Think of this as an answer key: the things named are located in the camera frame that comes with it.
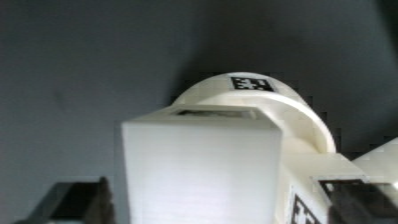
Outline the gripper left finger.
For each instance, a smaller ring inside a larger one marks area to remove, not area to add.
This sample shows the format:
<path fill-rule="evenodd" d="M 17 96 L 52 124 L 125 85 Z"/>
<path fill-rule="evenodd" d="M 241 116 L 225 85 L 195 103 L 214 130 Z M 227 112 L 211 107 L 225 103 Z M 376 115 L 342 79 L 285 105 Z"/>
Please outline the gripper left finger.
<path fill-rule="evenodd" d="M 115 224 L 106 178 L 95 182 L 58 182 L 31 213 L 13 224 Z"/>

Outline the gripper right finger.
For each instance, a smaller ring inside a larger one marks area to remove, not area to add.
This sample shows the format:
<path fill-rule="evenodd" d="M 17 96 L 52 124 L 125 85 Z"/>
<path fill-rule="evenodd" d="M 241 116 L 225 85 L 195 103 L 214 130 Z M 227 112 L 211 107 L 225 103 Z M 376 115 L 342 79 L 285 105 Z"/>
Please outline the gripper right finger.
<path fill-rule="evenodd" d="M 398 188 L 362 180 L 321 182 L 326 224 L 398 224 Z"/>

